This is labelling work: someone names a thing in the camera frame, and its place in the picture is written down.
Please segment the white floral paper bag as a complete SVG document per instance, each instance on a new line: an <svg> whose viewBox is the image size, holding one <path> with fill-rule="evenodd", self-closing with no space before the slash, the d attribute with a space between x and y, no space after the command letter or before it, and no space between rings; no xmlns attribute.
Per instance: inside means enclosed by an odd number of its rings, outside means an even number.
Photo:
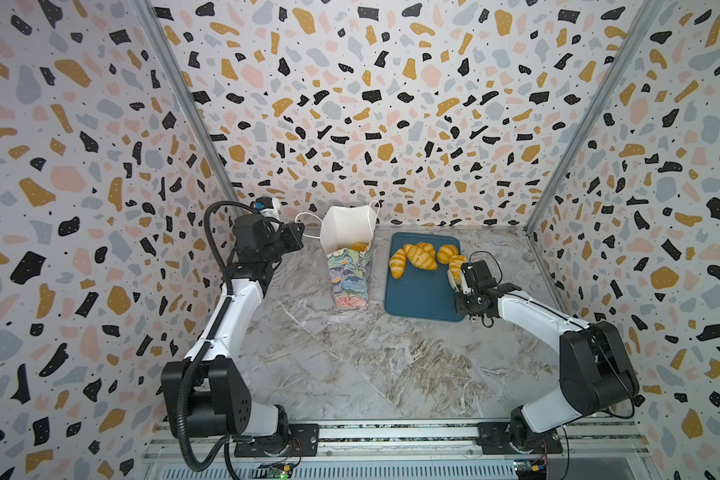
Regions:
<svg viewBox="0 0 720 480"><path fill-rule="evenodd" d="M332 206L322 218L308 211L295 217L296 222L307 224L311 217L319 224L318 235L304 236L320 242L337 308L361 308L369 303L372 242L380 207L378 201L372 201L362 206ZM349 249L356 242L368 243L369 247L365 252Z"/></svg>

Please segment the large sesame bread loaf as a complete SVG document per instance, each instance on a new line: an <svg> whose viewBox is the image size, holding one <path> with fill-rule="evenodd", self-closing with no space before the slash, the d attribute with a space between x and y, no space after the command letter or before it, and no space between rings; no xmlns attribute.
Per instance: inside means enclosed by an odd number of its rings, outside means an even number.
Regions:
<svg viewBox="0 0 720 480"><path fill-rule="evenodd" d="M358 251L358 252L365 252L368 249L368 247L369 247L368 243L356 242L356 243L352 244L351 246L349 246L349 249Z"/></svg>

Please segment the braided twist bread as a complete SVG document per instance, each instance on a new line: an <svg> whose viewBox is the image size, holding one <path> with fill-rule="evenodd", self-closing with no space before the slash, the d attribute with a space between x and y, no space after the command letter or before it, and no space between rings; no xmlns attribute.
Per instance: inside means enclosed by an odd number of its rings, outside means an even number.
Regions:
<svg viewBox="0 0 720 480"><path fill-rule="evenodd" d="M463 255L458 255L452 258L451 263L448 265L448 270L450 268L456 282L458 283L458 288L453 288L454 290L460 290L461 285L463 283L462 280L462 272L461 272L461 266L466 262L466 257Z"/></svg>

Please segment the small striped croissant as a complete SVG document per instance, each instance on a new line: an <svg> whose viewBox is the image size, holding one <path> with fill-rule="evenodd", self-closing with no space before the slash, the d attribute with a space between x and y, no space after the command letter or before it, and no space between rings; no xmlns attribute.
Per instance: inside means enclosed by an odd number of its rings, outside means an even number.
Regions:
<svg viewBox="0 0 720 480"><path fill-rule="evenodd" d="M388 266L390 275L393 279L400 279L404 275L407 261L407 255L403 248L398 249L391 255L388 261Z"/></svg>

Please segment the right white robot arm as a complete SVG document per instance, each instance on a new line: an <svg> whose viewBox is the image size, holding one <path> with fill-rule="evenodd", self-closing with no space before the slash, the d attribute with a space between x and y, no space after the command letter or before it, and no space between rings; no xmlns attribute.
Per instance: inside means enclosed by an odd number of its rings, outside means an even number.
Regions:
<svg viewBox="0 0 720 480"><path fill-rule="evenodd" d="M498 282L483 260L452 263L448 279L458 314L512 323L559 357L558 386L512 410L501 442L532 453L557 428L634 401L639 382L613 324L588 323L542 304L520 287Z"/></svg>

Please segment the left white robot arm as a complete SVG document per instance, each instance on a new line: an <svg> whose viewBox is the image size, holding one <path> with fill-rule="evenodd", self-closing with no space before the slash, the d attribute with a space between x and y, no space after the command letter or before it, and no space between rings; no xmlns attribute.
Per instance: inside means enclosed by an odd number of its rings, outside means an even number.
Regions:
<svg viewBox="0 0 720 480"><path fill-rule="evenodd" d="M303 233L300 223L282 223L260 213L235 220L235 245L224 259L219 302L195 346L161 373L175 438L287 440L284 409L255 402L235 360L276 267L285 254L303 248Z"/></svg>

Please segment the large striped croissant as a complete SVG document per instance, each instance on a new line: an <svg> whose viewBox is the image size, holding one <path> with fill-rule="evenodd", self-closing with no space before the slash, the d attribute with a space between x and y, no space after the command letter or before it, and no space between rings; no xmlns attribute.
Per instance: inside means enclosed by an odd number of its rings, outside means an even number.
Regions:
<svg viewBox="0 0 720 480"><path fill-rule="evenodd" d="M403 247L408 261L420 270L434 271L438 268L436 256L431 257L420 249L417 244L405 244Z"/></svg>

